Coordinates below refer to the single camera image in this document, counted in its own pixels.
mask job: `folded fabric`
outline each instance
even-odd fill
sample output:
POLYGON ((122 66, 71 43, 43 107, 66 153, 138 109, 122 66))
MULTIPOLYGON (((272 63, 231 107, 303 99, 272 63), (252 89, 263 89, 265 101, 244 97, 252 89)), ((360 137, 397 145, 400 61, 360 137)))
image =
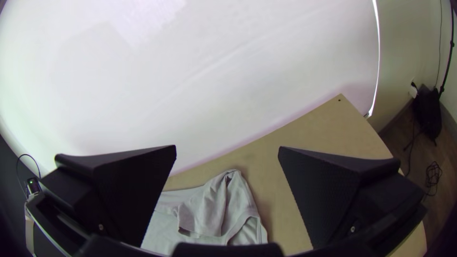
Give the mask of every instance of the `folded fabric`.
POLYGON ((141 248, 171 255, 179 242, 267 243, 267 232, 240 171, 227 170, 201 187, 162 192, 141 248))

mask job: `wooden floor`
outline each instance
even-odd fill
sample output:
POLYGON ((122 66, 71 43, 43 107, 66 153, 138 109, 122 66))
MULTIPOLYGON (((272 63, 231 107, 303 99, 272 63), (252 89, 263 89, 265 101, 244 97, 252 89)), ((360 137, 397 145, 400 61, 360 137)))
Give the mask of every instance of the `wooden floor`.
MULTIPOLYGON (((412 110, 408 109, 394 122, 393 126, 381 134, 381 138, 394 157, 401 160, 401 169, 408 171, 409 149, 403 148, 412 138, 412 110)), ((425 191, 426 169, 436 161, 443 175, 439 180, 438 191, 434 197, 427 197, 423 204, 428 209, 424 218, 424 227, 427 237, 427 247, 438 236, 447 217, 457 200, 457 144, 444 127, 437 139, 437 146, 425 135, 419 135, 414 143, 411 156, 410 180, 421 186, 425 191)))

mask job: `white backdrop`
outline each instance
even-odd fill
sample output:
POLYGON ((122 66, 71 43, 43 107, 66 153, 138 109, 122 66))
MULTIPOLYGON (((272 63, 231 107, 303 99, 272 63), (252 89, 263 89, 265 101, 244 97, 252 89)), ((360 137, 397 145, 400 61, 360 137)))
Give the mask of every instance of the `white backdrop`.
POLYGON ((374 0, 11 0, 0 132, 44 174, 169 144, 181 172, 339 93, 371 113, 378 31, 374 0))

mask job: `cardboard surface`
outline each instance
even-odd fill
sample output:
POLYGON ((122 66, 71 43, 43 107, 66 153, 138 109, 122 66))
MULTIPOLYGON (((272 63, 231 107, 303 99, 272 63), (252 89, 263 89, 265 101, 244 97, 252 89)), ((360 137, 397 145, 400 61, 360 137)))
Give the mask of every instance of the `cardboard surface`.
MULTIPOLYGON (((268 241, 278 243, 285 255, 311 250, 308 233, 278 161, 280 146, 358 158, 392 157, 368 122, 339 95, 262 138, 169 177, 164 190, 196 187, 224 170, 239 169, 250 186, 268 241)), ((393 256, 422 256, 426 249, 424 226, 420 223, 393 256)))

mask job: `white cloth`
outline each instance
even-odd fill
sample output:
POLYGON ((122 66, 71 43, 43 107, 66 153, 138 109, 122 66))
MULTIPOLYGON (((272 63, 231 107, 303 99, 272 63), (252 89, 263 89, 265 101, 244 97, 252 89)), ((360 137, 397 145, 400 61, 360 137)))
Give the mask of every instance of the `white cloth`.
POLYGON ((179 242, 267 243, 267 232, 240 171, 225 171, 201 187, 162 192, 141 248, 171 255, 179 242))

